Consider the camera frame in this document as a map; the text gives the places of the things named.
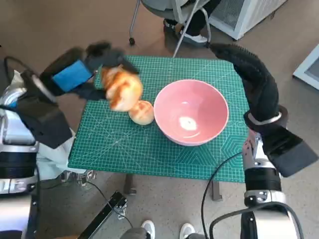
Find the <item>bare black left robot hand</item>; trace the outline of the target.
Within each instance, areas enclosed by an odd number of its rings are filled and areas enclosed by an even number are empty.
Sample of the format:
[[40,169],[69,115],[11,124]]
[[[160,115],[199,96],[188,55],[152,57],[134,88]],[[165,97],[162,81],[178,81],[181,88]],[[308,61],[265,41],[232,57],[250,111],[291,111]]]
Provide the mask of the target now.
[[98,101],[105,99],[106,93],[89,83],[89,79],[100,66],[113,68],[120,65],[131,73],[138,73],[121,49],[113,48],[107,41],[99,41],[86,49],[72,47],[67,50],[40,74],[39,79],[55,96],[73,93],[86,100]]

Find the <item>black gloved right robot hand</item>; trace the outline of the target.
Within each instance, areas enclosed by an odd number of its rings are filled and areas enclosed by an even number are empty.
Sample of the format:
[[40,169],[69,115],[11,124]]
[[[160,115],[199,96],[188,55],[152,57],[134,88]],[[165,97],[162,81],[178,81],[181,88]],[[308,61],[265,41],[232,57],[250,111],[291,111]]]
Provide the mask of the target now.
[[212,43],[210,50],[218,59],[233,64],[242,79],[250,113],[262,122],[279,113],[279,93],[276,81],[257,55],[236,44]]

